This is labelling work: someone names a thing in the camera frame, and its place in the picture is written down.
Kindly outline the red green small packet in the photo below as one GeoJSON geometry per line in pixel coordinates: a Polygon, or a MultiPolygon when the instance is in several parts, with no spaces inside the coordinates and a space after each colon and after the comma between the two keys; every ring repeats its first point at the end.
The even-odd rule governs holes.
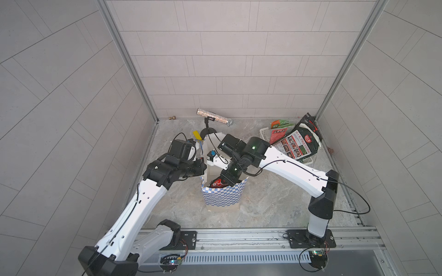
{"type": "Polygon", "coordinates": [[[288,120],[276,120],[270,125],[270,144],[275,144],[280,139],[284,138],[287,131],[295,126],[288,120]]]}

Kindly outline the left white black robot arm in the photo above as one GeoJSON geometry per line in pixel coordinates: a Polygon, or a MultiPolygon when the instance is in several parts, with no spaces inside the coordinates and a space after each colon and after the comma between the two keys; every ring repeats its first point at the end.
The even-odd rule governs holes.
{"type": "Polygon", "coordinates": [[[130,203],[115,224],[95,246],[86,246],[78,256],[87,276],[134,276],[139,267],[160,249],[177,246],[181,227],[164,220],[140,241],[144,223],[160,199],[178,181],[200,177],[207,166],[196,153],[194,139],[171,142],[169,151],[148,164],[130,203]]]}

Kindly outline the black red condiment packet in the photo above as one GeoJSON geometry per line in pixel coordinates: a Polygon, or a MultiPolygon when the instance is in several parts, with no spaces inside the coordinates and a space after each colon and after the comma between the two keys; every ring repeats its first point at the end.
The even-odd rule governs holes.
{"type": "Polygon", "coordinates": [[[315,117],[310,113],[304,115],[285,137],[272,144],[284,155],[301,161],[314,156],[322,147],[322,134],[317,127],[315,117]]]}

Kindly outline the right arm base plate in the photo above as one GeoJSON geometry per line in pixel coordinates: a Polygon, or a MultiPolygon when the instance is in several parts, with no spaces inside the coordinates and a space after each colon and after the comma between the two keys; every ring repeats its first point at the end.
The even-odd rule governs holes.
{"type": "Polygon", "coordinates": [[[287,239],[290,248],[336,248],[336,242],[331,230],[327,229],[323,238],[308,232],[308,230],[287,230],[283,234],[283,238],[287,239]]]}

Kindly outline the blue checkered paper bag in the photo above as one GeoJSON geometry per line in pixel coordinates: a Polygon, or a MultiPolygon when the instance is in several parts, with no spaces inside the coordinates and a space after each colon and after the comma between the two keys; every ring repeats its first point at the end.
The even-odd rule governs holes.
{"type": "Polygon", "coordinates": [[[248,181],[248,177],[241,176],[239,179],[240,182],[235,186],[226,186],[223,188],[209,187],[212,181],[216,180],[220,176],[221,171],[227,166],[227,164],[222,161],[216,161],[215,165],[210,165],[209,163],[211,163],[211,161],[207,156],[211,151],[215,150],[224,137],[225,134],[223,133],[217,133],[216,135],[211,133],[208,135],[208,138],[204,139],[202,145],[207,168],[201,177],[201,192],[207,209],[210,212],[239,210],[239,202],[248,181]]]}

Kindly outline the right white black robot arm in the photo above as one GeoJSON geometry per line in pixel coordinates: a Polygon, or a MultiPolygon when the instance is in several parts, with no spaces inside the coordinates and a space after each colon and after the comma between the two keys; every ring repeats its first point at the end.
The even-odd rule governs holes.
{"type": "Polygon", "coordinates": [[[324,240],[329,221],[333,218],[337,197],[339,174],[336,171],[323,172],[308,167],[258,137],[252,137],[245,143],[228,134],[217,149],[230,158],[230,163],[220,174],[222,182],[230,186],[236,185],[242,174],[256,176],[257,174],[247,172],[253,166],[261,171],[275,173],[311,195],[306,238],[324,240]]]}

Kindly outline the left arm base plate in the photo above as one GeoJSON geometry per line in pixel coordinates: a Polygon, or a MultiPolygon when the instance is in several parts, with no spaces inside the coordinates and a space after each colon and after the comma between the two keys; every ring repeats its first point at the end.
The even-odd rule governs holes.
{"type": "Polygon", "coordinates": [[[173,236],[169,245],[162,250],[194,250],[196,248],[198,232],[197,231],[181,231],[180,237],[173,236]]]}

